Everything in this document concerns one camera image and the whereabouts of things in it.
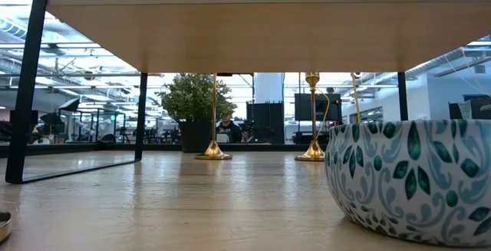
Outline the tall gold candlestick holder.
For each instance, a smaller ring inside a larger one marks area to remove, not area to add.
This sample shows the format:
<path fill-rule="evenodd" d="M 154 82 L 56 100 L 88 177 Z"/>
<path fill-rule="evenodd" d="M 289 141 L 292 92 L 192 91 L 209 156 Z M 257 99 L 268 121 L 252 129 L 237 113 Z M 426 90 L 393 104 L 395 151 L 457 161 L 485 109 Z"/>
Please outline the tall gold candlestick holder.
<path fill-rule="evenodd" d="M 6 210 L 0 210 L 0 244 L 7 240 L 11 233 L 12 215 Z"/>
<path fill-rule="evenodd" d="M 212 120 L 212 138 L 209 146 L 202 154 L 195 156 L 196 160 L 231 160 L 232 155 L 225 154 L 221 151 L 216 140 L 216 107 L 217 107 L 217 73 L 213 74 L 213 120 Z"/>

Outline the short gold candlestick holder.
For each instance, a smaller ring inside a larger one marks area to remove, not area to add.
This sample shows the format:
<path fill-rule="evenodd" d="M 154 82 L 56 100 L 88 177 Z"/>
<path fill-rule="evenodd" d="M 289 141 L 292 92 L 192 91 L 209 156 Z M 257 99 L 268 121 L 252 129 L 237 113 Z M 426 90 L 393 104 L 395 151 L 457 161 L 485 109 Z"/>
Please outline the short gold candlestick holder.
<path fill-rule="evenodd" d="M 310 104 L 311 104 L 311 132 L 312 138 L 308 149 L 302 154 L 295 157 L 298 161 L 308 161 L 308 162 L 322 162 L 325 158 L 325 153 L 321 149 L 318 142 L 318 129 L 316 124 L 316 86 L 320 80 L 320 74 L 318 72 L 306 72 L 305 80 L 310 88 Z"/>

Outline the wooden shelf riser black legs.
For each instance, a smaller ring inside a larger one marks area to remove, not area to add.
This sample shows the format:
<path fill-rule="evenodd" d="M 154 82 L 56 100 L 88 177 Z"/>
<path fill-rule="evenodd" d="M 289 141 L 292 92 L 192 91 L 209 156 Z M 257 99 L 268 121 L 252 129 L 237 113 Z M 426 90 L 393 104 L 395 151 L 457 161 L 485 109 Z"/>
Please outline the wooden shelf riser black legs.
<path fill-rule="evenodd" d="M 33 0 L 5 179 L 24 184 L 44 17 L 140 72 L 405 71 L 491 34 L 491 0 Z"/>

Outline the teal patterned candle tin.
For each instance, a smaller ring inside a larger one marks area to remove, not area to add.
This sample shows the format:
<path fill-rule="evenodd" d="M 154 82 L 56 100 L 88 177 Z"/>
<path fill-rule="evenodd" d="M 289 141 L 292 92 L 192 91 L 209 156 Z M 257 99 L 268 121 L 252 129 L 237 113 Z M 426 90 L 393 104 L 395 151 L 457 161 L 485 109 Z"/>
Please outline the teal patterned candle tin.
<path fill-rule="evenodd" d="M 489 120 L 332 127 L 325 173 L 360 226 L 437 246 L 491 246 Z"/>

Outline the black partition screen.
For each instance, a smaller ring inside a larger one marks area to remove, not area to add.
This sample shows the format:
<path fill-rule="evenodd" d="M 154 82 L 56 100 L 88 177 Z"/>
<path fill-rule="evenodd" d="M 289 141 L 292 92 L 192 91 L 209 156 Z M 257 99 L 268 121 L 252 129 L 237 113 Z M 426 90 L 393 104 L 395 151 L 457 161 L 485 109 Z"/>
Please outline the black partition screen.
<path fill-rule="evenodd" d="M 246 105 L 246 120 L 252 125 L 254 142 L 285 143 L 283 103 L 248 103 Z"/>

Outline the person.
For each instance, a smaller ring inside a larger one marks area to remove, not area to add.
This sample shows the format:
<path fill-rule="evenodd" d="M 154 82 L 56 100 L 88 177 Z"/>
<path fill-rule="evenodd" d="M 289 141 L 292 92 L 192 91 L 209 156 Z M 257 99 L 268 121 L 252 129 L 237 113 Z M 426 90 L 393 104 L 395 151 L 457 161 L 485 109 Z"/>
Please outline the person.
<path fill-rule="evenodd" d="M 231 115 L 225 116 L 217 127 L 219 134 L 226 134 L 228 142 L 232 144 L 239 144 L 242 142 L 242 131 L 240 127 L 234 124 Z"/>

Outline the artificial plant in black pot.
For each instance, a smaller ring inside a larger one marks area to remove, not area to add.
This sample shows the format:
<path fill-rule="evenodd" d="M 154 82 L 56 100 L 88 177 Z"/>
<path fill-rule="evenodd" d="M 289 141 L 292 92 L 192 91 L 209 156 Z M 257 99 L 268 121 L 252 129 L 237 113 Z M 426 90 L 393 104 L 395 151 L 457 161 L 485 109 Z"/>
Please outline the artificial plant in black pot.
<path fill-rule="evenodd" d="M 216 122 L 237 108 L 231 102 L 231 88 L 214 74 L 176 74 L 155 95 L 157 104 L 178 123 L 184 153 L 205 152 Z"/>

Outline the black monitor on cart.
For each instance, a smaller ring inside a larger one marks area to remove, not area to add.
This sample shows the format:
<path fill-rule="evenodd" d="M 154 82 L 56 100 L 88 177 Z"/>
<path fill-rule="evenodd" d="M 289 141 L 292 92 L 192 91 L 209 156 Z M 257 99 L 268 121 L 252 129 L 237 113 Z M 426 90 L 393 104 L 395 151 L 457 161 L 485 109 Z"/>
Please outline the black monitor on cart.
<path fill-rule="evenodd" d="M 295 120 L 311 122 L 311 95 L 295 94 Z M 315 95 L 315 120 L 324 121 L 321 129 L 326 130 L 331 124 L 334 126 L 343 124 L 341 116 L 340 94 L 316 94 Z M 324 132 L 319 136 L 319 143 L 326 143 Z M 295 132 L 293 142 L 295 144 L 307 144 L 312 137 L 311 128 Z"/>

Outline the studio softbox light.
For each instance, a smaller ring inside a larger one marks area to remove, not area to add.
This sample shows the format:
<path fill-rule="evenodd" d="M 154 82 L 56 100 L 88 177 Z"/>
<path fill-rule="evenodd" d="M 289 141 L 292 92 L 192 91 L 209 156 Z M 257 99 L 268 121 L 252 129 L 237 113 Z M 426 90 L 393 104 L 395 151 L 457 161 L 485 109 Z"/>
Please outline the studio softbox light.
<path fill-rule="evenodd" d="M 67 112 L 76 112 L 78 109 L 78 106 L 80 104 L 80 99 L 74 98 L 66 101 L 62 105 L 56 107 L 53 112 L 44 114 L 43 116 L 40 117 L 41 122 L 45 126 L 60 126 L 64 124 L 63 120 L 61 119 L 61 112 L 62 111 L 67 111 Z"/>

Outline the dark display stand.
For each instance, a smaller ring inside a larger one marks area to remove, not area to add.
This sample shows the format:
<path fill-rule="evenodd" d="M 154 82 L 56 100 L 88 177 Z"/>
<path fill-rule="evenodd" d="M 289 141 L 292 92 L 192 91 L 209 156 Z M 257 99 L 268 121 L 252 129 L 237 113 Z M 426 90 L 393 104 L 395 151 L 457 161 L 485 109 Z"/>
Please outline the dark display stand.
<path fill-rule="evenodd" d="M 451 119 L 491 120 L 491 97 L 449 104 Z"/>

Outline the black metal rig frame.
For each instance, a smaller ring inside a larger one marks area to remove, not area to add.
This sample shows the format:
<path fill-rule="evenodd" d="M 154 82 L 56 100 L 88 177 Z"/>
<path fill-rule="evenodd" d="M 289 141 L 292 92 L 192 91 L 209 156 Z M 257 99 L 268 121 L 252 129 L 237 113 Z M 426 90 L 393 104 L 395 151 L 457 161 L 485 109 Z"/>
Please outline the black metal rig frame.
<path fill-rule="evenodd" d="M 286 152 L 286 151 L 306 151 L 307 144 L 219 144 L 222 151 L 232 152 Z M 91 151 L 135 151 L 135 144 L 39 144 L 28 145 L 26 147 L 26 156 L 38 156 L 46 154 L 69 154 Z M 180 144 L 143 144 L 143 151 L 181 151 Z"/>

